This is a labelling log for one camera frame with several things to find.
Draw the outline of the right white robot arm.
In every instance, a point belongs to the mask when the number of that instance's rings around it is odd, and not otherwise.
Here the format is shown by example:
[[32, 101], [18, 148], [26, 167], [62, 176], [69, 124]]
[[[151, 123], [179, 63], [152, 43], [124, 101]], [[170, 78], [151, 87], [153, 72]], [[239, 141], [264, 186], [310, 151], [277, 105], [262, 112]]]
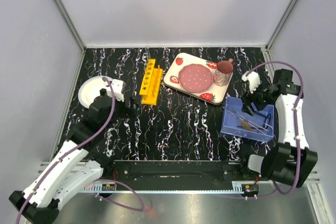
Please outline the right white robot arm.
[[238, 167], [239, 176], [250, 180], [257, 173], [261, 177], [294, 188], [300, 188], [318, 161], [318, 154], [310, 150], [302, 119], [303, 92], [292, 81], [288, 69], [275, 71], [272, 85], [262, 87], [259, 74], [248, 71], [242, 76], [247, 91], [242, 96], [243, 112], [256, 115], [267, 105], [274, 105], [278, 114], [278, 142], [266, 156], [251, 154]]

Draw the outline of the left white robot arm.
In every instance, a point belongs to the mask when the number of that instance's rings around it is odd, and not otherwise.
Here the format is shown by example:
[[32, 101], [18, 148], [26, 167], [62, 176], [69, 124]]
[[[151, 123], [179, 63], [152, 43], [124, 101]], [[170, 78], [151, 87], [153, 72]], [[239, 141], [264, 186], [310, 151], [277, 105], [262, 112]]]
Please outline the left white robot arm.
[[113, 162], [100, 155], [71, 175], [72, 169], [102, 140], [108, 123], [128, 112], [123, 91], [100, 89], [83, 119], [77, 123], [47, 168], [23, 191], [14, 191], [9, 201], [30, 223], [53, 223], [62, 208], [77, 193], [98, 179], [113, 179]]

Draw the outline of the metal crucible tongs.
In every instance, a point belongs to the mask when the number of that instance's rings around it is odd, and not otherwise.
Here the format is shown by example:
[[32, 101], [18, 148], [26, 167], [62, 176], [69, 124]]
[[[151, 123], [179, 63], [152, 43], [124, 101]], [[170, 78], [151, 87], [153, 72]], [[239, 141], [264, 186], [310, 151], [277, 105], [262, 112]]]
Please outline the metal crucible tongs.
[[240, 114], [238, 111], [227, 110], [227, 112], [229, 112], [234, 118], [240, 120], [239, 127], [244, 128], [250, 132], [257, 131], [261, 134], [266, 135], [266, 132], [270, 132], [274, 129], [269, 123], [267, 123], [267, 121], [270, 120], [270, 114], [263, 115], [258, 112], [257, 115], [264, 118], [264, 122], [261, 125], [258, 125], [257, 123], [252, 122], [251, 120], [247, 119], [245, 116]]

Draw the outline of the pink patterned mug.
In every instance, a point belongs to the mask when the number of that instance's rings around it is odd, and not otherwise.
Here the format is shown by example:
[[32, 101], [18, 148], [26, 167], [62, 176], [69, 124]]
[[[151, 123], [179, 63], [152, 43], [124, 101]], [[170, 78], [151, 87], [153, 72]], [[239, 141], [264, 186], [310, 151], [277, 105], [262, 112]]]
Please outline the pink patterned mug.
[[233, 74], [233, 59], [222, 60], [217, 64], [214, 72], [213, 81], [218, 86], [226, 86], [229, 84]]

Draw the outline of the small brown cork piece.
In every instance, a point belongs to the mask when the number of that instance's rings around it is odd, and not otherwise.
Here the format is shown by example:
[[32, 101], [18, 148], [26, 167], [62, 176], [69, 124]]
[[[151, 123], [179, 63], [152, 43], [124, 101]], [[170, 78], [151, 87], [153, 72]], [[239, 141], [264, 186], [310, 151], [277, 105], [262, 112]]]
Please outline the small brown cork piece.
[[242, 120], [240, 122], [240, 125], [241, 125], [242, 128], [244, 128], [247, 131], [254, 132], [254, 131], [258, 130], [258, 127], [256, 125], [252, 124], [250, 121]]

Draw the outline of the glass test tube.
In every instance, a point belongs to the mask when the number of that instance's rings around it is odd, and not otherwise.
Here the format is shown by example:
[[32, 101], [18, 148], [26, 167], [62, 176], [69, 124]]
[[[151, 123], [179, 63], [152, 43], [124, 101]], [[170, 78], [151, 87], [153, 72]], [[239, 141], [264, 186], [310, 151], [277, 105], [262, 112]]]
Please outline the glass test tube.
[[146, 54], [146, 59], [147, 59], [147, 61], [149, 61], [151, 59], [149, 48], [144, 47], [144, 50], [145, 50], [145, 54]]

